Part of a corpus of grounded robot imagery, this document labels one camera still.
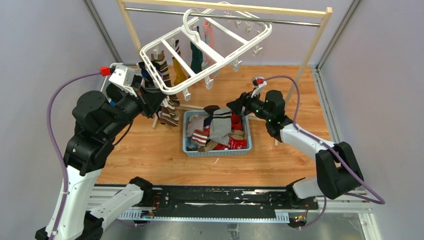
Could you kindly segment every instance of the wooden floor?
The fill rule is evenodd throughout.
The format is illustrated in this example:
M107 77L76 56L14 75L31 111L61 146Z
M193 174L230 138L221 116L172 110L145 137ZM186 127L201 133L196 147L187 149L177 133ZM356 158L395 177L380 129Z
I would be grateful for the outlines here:
M242 92L252 90L252 77L262 75L296 75L297 66L242 66L222 69L211 90L204 81L189 88L191 100L182 104L225 107ZM288 79L268 82L265 91L281 90L285 95L291 86ZM308 68L300 80L300 110L297 123L306 130L330 139L320 107L314 80ZM297 94L286 103L286 114L293 117ZM182 123L178 127L159 124L152 129L153 119L139 116L129 134L109 156L98 183L128 183L139 176L153 184L284 186L303 177L314 176L315 162L286 144L274 146L264 122L250 121L252 150L245 156L187 157L182 150Z

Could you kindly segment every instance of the gray sock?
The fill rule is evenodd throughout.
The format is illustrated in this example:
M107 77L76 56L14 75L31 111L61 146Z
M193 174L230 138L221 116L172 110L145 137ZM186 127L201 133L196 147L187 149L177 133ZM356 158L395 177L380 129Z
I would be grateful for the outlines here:
M231 110L229 108L218 109L213 112L210 123L209 139L225 146L228 145L231 132Z

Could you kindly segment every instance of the wooden frame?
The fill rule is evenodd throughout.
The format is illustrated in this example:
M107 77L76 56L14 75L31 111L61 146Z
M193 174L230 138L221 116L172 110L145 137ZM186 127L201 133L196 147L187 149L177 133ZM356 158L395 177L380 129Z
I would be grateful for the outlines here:
M294 77L296 83L299 83L305 68L308 65L309 60L311 59L312 53L315 51L321 35L324 32L324 29L327 26L327 23L330 20L331 15L333 14L333 9L327 7L325 11L311 11L311 10L301 10L301 9L290 9L290 8L279 8L279 7L269 7L269 6L252 6L252 5L240 5L240 4L228 4L228 3L214 3L214 2L202 2L202 1L188 1L188 0L116 0L119 10L122 14L123 20L125 21L126 27L128 28L129 35L131 40L134 43L135 49L137 52L140 52L142 45L140 43L139 36L137 35L136 29L134 27L133 21L125 9L125 3L138 3L138 4L152 4L152 5L166 5L166 6L179 6L179 7L188 7L188 8L204 8L204 9L218 9L218 10L227 10L227 11L244 11L252 13L264 13L264 14L278 14L278 15L287 15L287 16L301 16L301 17L313 17L320 18L321 23L318 29L315 32L315 35L312 38L312 42L309 45L309 50L306 53L302 63L299 66L299 69ZM285 96L286 105L289 104L290 98L293 95L295 86L292 85L288 94ZM191 105L181 105L179 109L184 110L198 110L199 106ZM158 120L155 118L153 122L153 128L155 129Z

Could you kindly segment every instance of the plastic basket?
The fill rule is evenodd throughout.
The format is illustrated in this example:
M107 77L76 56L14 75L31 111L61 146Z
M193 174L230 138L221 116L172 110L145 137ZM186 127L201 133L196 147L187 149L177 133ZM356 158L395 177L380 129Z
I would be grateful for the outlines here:
M247 134L247 146L246 149L234 149L234 150L211 150L206 152L199 151L187 151L187 144L190 141L189 137L186 137L187 123L189 118L193 115L208 116L209 114L205 111L186 111L184 113L184 121L182 127L182 150L189 157L213 157L213 156L237 156L246 155L252 149L252 137L251 130L249 127L249 117L243 118L243 131Z

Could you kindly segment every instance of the drying rack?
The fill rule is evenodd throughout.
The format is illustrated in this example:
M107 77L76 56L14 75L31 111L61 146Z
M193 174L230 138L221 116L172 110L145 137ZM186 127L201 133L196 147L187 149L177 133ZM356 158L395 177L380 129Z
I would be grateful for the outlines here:
M202 14L206 15L206 14L209 14L213 11L214 11L214 9L209 8L209 9L206 9L205 11L203 11ZM232 37L233 39L237 40L238 42L242 43L241 47L239 47L237 50L235 50L234 52L232 52L228 56L224 57L224 56L221 56L218 52L216 52L213 48L208 46L204 41L202 41L202 39L201 39L201 37L200 37L200 35L197 31L193 31L191 29L191 27L200 20L199 17L194 17L191 20L187 21L188 16L192 13L195 13L195 12L199 13L199 11L195 8L191 8L191 9L187 10L182 17L183 25L181 27L178 27L175 30L159 37L158 39L156 39L152 42L150 42L149 44L147 44L146 46L144 46L140 50L140 57L143 60L145 66L146 66L146 70L148 71L148 73L152 77L153 81L156 83L157 87L160 88L160 90L167 95L172 95L172 94L177 94L179 92L182 92L183 95L184 95L184 99L186 101L190 100L190 96L191 96L191 94L189 93L188 87L190 87L193 84L204 79L206 88L210 89L212 87L213 79L210 79L209 75L213 74L217 70L226 66L230 62L233 62L234 71L238 71L238 69L240 68L240 65L241 65L240 64L241 61L238 59L238 57L240 55L244 54L245 52L247 52L248 50L250 50L251 48L254 48L253 49L253 55L256 56L261 49L259 47L259 43L262 40L264 40L266 37L268 37L273 30L273 28L272 28L272 26L269 22L267 22L267 23L255 22L256 24L258 24L259 26L262 27L262 30L258 31L259 34L257 36L252 38L250 41L247 41L244 38L242 38L241 36L235 34L234 32L232 32L230 30L228 30L226 27L219 24L215 20L213 20L209 17L205 17L204 19L206 21L208 21L209 24L211 24L215 28L223 31L228 36ZM251 13L248 13L248 12L235 11L235 13L239 14L243 17L246 17L246 18L259 19L259 17L255 16ZM250 32L251 29L252 29L252 24L248 23L248 25L246 26L246 32L247 33ZM190 68L190 66L180 57L180 55L174 50L175 47L171 46L167 42L167 40L171 40L171 44L174 44L175 39L173 39L172 37L177 35L178 33L183 33L185 36L187 36L189 38L189 40L199 50L201 50L203 53L208 55L215 62L215 64L209 66L208 68L202 70L199 73L195 73ZM158 71L156 70L156 68L152 64L152 62L150 61L149 55L147 53L149 50L153 49L153 52L157 54L159 52L159 46L158 45L160 45L160 44L163 44L169 50L169 52L173 55L173 57L180 63L180 65L185 69L185 71L190 76L187 80L183 81L182 83L180 83L180 84L178 84L174 87L167 87L165 85L162 77L160 76L160 74L158 73Z
M230 4L227 2L219 2L219 3L213 3L213 2L201 2L201 1L188 1L188 0L116 0L116 3L118 4L119 10L122 14L123 20L125 22L126 27L128 28L129 34L131 36L131 40L134 43L135 49L137 52L140 52L140 58L142 61L150 62L150 60L143 59L142 55L145 55L144 52L142 52L142 44L140 43L140 39L137 35L136 29L134 27L133 21L131 19L131 16L129 14L130 11L134 12L146 12L146 13L160 13L160 14L172 14L172 15L183 15L183 16L194 16L194 17L202 17L202 18L217 18L217 19L228 19L228 20L236 20L236 21L247 21L247 22L262 22L262 23L275 23L275 24L285 24L285 25L295 25L295 26L304 26L304 27L316 27L316 32L312 38L312 41L309 45L309 49L301 62L299 69L296 73L296 76L294 77L294 80L296 83L299 83L301 76L303 72L305 71L305 68L308 65L309 60L311 59L311 56L321 38L321 35L324 32L324 29L327 26L327 23L330 20L330 17L333 13L333 10L331 7L327 7L325 11L314 11L314 10L302 10L302 9L290 9L290 8L279 8L279 7L268 7L268 6L253 6L253 5L240 5L240 4ZM164 10L154 10L154 9L142 9L142 8L134 8L134 7L127 7L126 3L136 3L136 4L151 4L151 5L165 5L165 6L179 6L179 7L188 7L188 8L201 8L201 9L207 9L202 13L187 11L187 12L176 12L176 11L164 11ZM209 10L225 10L227 15L212 15L209 14ZM229 13L230 11L236 11L237 13L244 13L246 15L242 16L231 16ZM264 14L278 14L278 15L286 15L286 16L299 16L299 17L312 17L312 18L318 18L320 19L320 23L310 23L310 22L297 22L297 21L283 21L283 20L274 20L274 19L263 19L263 18L257 18L254 17L251 13L264 13ZM194 19L191 19L188 23L194 23ZM189 35L193 35L193 31L189 31L190 29L185 29L186 33ZM162 43L166 43L165 45L169 50L170 47L172 49L172 46L169 46L169 44L164 41ZM147 49L151 47L151 44L146 45L143 49ZM155 78L157 78L157 83L159 84L159 87L162 87L161 90L164 91L164 93L172 94L176 93L178 91L183 91L187 89L186 87L189 86L193 81L190 81L187 84L184 84L181 86L174 86L173 88L165 88L165 84L163 81L160 81L161 78L159 77L159 74L156 72L155 68L148 67L148 71L150 74L152 74ZM198 74L198 78L196 79L199 81L201 78L205 78L206 74ZM290 102L290 99L293 95L293 92L295 90L295 86L292 85L290 90L288 91L287 95L285 96L285 102L286 105ZM203 109L203 107L200 106L193 106L193 105L181 105L179 107L183 110L199 110ZM252 117L253 120L261 120L259 118ZM158 123L158 118L156 117L153 123L153 128L156 128L156 125Z

